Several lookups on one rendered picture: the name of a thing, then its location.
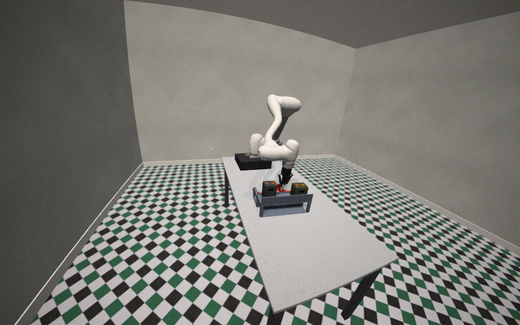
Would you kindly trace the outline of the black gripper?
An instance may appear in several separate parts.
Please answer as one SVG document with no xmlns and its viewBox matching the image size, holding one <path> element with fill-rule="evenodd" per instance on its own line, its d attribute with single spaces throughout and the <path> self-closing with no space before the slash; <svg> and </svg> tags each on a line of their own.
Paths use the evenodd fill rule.
<svg viewBox="0 0 520 325">
<path fill-rule="evenodd" d="M 292 169 L 286 169 L 282 166 L 282 171 L 280 173 L 278 173 L 278 176 L 279 176 L 279 182 L 281 184 L 281 188 L 280 190 L 282 191 L 282 189 L 284 189 L 284 186 L 286 184 L 288 184 L 288 182 L 290 181 L 291 177 L 293 176 L 293 174 L 291 173 L 291 170 Z M 282 181 L 281 181 L 281 174 L 282 174 Z"/>
</svg>

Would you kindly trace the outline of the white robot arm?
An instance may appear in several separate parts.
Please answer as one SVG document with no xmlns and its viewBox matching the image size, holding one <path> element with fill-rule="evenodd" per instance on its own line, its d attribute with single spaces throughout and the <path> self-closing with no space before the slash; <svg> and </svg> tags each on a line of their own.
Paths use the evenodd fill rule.
<svg viewBox="0 0 520 325">
<path fill-rule="evenodd" d="M 286 169 L 292 169 L 298 156 L 299 144 L 295 140 L 288 140 L 282 146 L 279 136 L 288 118 L 300 110 L 301 103 L 293 97 L 269 95 L 267 107 L 274 117 L 274 123 L 267 131 L 265 138 L 258 133 L 251 136 L 250 152 L 245 156 L 250 159 L 260 158 L 265 161 L 283 160 L 282 166 Z"/>
</svg>

